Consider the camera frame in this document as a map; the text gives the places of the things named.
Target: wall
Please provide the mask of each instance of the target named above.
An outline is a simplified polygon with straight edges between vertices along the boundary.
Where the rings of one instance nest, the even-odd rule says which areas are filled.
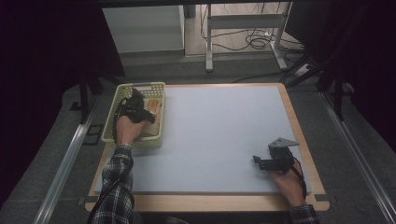
[[[103,11],[119,53],[184,49],[183,6]]]

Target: person's right hand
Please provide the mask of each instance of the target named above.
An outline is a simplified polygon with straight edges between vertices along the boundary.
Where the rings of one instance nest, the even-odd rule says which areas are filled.
[[[299,162],[295,161],[293,166],[298,172],[301,171]],[[285,174],[277,171],[268,171],[268,174],[274,179],[280,193],[288,200],[291,207],[306,205],[300,180],[291,169]]]

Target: wooden table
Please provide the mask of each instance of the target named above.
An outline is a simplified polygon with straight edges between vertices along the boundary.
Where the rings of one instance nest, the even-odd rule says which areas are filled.
[[[253,86],[276,86],[281,95],[285,106],[290,126],[296,138],[300,143],[300,153],[307,171],[306,176],[309,178],[312,192],[307,195],[306,202],[313,204],[317,211],[326,211],[329,209],[328,201],[318,201],[316,196],[325,195],[325,190],[320,181],[318,171],[312,160],[308,145],[305,142],[300,124],[294,113],[290,98],[283,84],[280,83],[254,83],[254,84],[205,84],[205,85],[168,85],[166,88],[178,87],[253,87]],[[112,144],[106,144],[102,159],[92,187],[88,196],[98,197],[94,192],[97,179],[102,173]],[[289,206],[284,198],[279,194],[264,195],[135,195],[136,212],[276,212],[287,211]],[[85,203],[85,208],[91,211],[94,203]]]

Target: plastic basket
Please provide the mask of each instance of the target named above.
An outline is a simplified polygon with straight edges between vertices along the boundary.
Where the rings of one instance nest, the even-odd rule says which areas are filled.
[[[102,133],[102,141],[114,143],[113,139],[113,119],[114,113],[116,112],[117,106],[123,98],[129,98],[132,96],[132,90],[136,88],[145,96],[145,102],[149,99],[158,99],[160,101],[160,128],[158,135],[141,137],[136,139],[133,143],[133,147],[139,148],[153,148],[160,147],[163,144],[163,113],[165,108],[165,83],[163,82],[151,82],[151,83],[130,83],[122,84],[117,87],[114,95],[113,103],[111,104],[110,111],[107,115],[107,121],[105,124],[105,130]]]

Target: plaid sleeve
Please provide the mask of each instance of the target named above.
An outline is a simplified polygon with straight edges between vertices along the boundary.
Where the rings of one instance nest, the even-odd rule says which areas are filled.
[[[319,224],[317,213],[312,204],[292,207],[290,216],[293,224]]]
[[[103,186],[105,192],[124,172],[127,175],[105,197],[99,209],[96,211],[92,223],[132,223],[134,211],[134,195],[132,194],[132,167],[134,161],[131,156],[131,147],[118,146],[109,163],[102,171]]]

